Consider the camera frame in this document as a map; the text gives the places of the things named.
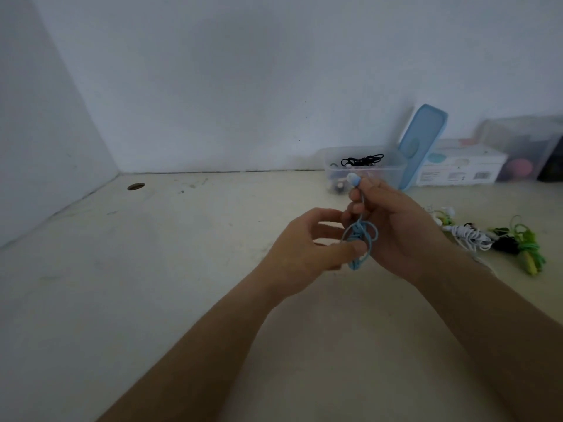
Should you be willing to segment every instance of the person's left hand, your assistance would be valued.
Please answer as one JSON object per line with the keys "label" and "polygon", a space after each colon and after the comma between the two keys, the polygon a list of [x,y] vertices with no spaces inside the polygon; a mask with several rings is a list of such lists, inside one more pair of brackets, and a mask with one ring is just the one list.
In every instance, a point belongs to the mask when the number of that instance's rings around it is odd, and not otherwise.
{"label": "person's left hand", "polygon": [[344,229],[319,222],[339,223],[341,216],[340,210],[311,209],[292,220],[251,275],[285,299],[304,290],[323,271],[339,269],[365,254],[367,246],[360,240],[330,246],[314,243],[320,238],[340,240]]}

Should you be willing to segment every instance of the transparent plastic box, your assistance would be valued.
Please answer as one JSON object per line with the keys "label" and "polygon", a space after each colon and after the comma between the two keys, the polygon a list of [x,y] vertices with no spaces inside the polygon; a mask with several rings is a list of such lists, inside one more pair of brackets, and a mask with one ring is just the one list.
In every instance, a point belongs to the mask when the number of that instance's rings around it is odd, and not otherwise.
{"label": "transparent plastic box", "polygon": [[[322,149],[327,188],[333,193],[345,193],[352,189],[346,176],[355,172],[360,176],[383,179],[393,188],[398,188],[406,169],[407,159],[397,148],[385,146],[345,146]],[[373,166],[342,166],[343,159],[361,159],[369,155],[383,154],[380,162]]]}
{"label": "transparent plastic box", "polygon": [[563,124],[546,117],[486,120],[480,141],[508,155],[497,181],[537,179],[563,135]]}

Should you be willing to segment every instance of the blue circle on box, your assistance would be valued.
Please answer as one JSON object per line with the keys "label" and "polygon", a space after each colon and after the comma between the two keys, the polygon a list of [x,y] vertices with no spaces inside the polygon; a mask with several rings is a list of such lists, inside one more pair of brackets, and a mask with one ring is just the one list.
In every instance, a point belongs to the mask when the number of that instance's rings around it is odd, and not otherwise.
{"label": "blue circle on box", "polygon": [[428,161],[436,164],[444,162],[446,158],[446,155],[440,154],[439,152],[433,152],[432,154],[428,155]]}

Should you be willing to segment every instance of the table surface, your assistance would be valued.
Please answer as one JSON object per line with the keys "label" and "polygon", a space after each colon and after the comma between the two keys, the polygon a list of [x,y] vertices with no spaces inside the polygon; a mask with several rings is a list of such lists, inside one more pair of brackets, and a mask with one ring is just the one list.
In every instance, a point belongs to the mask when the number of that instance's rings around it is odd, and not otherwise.
{"label": "table surface", "polygon": [[[127,191],[134,182],[146,186]],[[0,418],[95,420],[266,254],[294,217],[344,209],[317,171],[116,178],[0,250]],[[563,322],[563,184],[413,188],[456,220],[520,214],[548,263],[499,277]],[[223,421],[507,421],[495,392],[408,283],[368,261],[268,317]]]}

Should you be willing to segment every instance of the person's left arm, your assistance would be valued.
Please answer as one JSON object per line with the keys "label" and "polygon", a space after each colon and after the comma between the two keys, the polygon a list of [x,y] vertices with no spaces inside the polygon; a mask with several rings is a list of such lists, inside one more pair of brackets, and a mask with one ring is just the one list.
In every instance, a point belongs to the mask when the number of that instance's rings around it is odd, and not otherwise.
{"label": "person's left arm", "polygon": [[367,250],[362,241],[339,240],[342,212],[313,209],[285,228],[262,262],[211,308],[99,419],[112,421],[215,420],[260,326],[282,300],[299,293],[324,270]]}

